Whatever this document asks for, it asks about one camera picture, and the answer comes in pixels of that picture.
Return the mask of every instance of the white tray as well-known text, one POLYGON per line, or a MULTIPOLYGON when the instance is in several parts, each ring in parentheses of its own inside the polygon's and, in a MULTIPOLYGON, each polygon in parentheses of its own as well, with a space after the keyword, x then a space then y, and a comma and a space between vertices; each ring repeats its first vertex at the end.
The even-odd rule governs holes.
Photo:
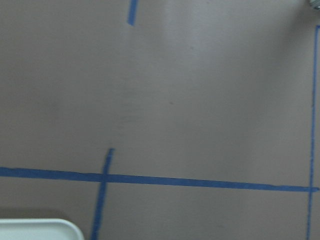
POLYGON ((0 240, 84 240, 84 236, 63 219, 0 219, 0 240))

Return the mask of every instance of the blue painter's tape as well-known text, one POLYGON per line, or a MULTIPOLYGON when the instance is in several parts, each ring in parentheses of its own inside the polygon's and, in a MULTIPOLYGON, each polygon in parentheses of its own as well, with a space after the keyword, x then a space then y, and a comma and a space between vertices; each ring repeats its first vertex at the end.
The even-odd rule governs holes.
MULTIPOLYGON (((101 183, 103 179, 101 173, 80 173, 73 171, 54 171, 29 168, 8 168, 0 167, 0 177, 27 178, 27 179, 52 179, 69 180, 101 183)), ((157 176, 133 176, 108 174, 106 178, 108 183, 127 183, 127 184, 152 184, 152 185, 171 185, 171 186, 189 186, 189 187, 207 187, 207 188, 227 188, 227 189, 252 189, 252 190, 270 190, 270 191, 290 191, 290 192, 309 192, 307 186, 275 186, 260 183, 232 182, 232 181, 214 181, 198 180, 185 178, 170 178, 157 176)), ((312 187, 311 191, 318 192, 318 187, 312 187)))
POLYGON ((73 171, 54 171, 30 168, 0 167, 0 177, 14 177, 27 179, 53 179, 84 182, 101 182, 100 173, 80 173, 73 171))
POLYGON ((139 0, 131 0, 131 2, 130 2, 127 22, 131 26, 134 26, 135 22, 136 22, 138 2, 139 2, 139 0))
POLYGON ((311 213, 313 202, 314 186, 314 164, 315 164, 315 133, 316 133, 316 100, 317 100, 317 66, 318 66, 318 38, 319 28, 316 26, 314 35, 314 49, 313 49, 313 79, 312 79, 312 106, 311 106, 311 147, 310 147, 310 172, 309 172, 309 194, 308 194, 308 212, 306 223, 306 240, 310 239, 311 232, 311 213))
MULTIPOLYGON (((288 186, 288 185, 269 185, 260 183, 232 182, 232 181, 214 181, 214 180, 197 180, 185 178, 170 177, 153 177, 153 176, 131 176, 109 174, 109 183, 126 183, 126 184, 152 184, 152 185, 171 185, 171 186, 189 186, 189 187, 206 187, 206 188, 223 188, 223 189, 249 189, 249 190, 269 190, 285 192, 309 192, 310 188, 306 186, 288 186)), ((319 188, 313 187, 312 192, 318 192, 319 188)))
POLYGON ((99 237, 99 230, 100 230, 101 221, 102 221, 102 211, 104 208, 104 204, 106 203, 108 172, 109 172, 114 151, 115 150, 111 148, 105 160, 105 165, 102 172, 102 180, 100 183, 100 188, 99 188, 98 197, 96 201, 91 240, 97 240, 99 237))

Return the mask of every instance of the blue tape line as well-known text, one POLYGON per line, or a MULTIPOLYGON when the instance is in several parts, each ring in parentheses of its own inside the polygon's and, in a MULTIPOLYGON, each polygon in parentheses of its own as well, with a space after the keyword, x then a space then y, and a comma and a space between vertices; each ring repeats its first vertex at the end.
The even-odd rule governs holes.
MULTIPOLYGON (((0 167, 0 177, 28 178, 28 179, 52 179, 69 180, 101 183, 103 179, 101 173, 80 173, 73 171, 54 171, 29 168, 8 168, 0 167)), ((171 185, 171 186, 189 186, 189 187, 207 187, 207 188, 227 188, 227 189, 251 189, 251 190, 270 190, 270 191, 289 191, 289 192, 309 192, 308 186, 276 186, 260 183, 232 182, 232 181, 214 181, 198 180, 186 178, 171 178, 157 176, 133 176, 108 174, 106 178, 108 183, 127 183, 127 184, 151 184, 151 185, 171 185)), ((312 192, 318 192, 318 187, 312 187, 312 192)))
POLYGON ((306 224, 306 240, 310 239, 311 232, 311 214, 313 203, 314 186, 314 164, 315 164, 315 132, 316 132, 316 100, 317 100, 317 66, 318 66, 318 36, 319 28, 317 25, 314 35, 314 53, 313 53, 313 80, 312 80, 312 113, 311 113, 311 149, 310 149, 310 173, 309 173, 309 194, 308 194, 308 213, 306 224))
POLYGON ((137 15, 137 8, 138 8, 138 2, 139 0, 131 0, 130 7, 129 7, 129 13, 128 13, 128 24, 131 26, 135 25, 136 21, 136 15, 137 15))
POLYGON ((101 226, 101 220, 102 220, 102 211, 105 204, 105 198, 106 198, 106 192, 107 192, 107 178, 108 178, 108 172, 110 168, 110 164, 112 161, 112 157, 114 154, 114 149, 111 148, 107 154, 105 165, 102 172, 102 179, 100 183, 99 193, 96 201, 96 207, 95 207, 95 214, 93 219, 93 226, 92 226, 92 233, 91 233, 91 240, 97 240, 99 236, 99 230, 101 226))
POLYGON ((55 171, 30 168, 0 167, 0 177, 14 177, 27 179, 52 179, 84 182, 101 182, 100 173, 80 173, 73 171, 55 171))
MULTIPOLYGON (((197 180, 171 177, 154 177, 154 176, 131 176, 109 174, 109 183, 126 183, 126 184, 151 184, 151 185, 171 185, 171 186, 189 186, 189 187, 206 187, 206 188, 223 188, 223 189, 249 189, 249 190, 269 190, 285 192, 309 192, 307 186, 288 186, 288 185, 269 185, 260 183, 232 182, 232 181, 214 181, 214 180, 197 180)), ((318 192, 318 187, 311 188, 312 192, 318 192)))

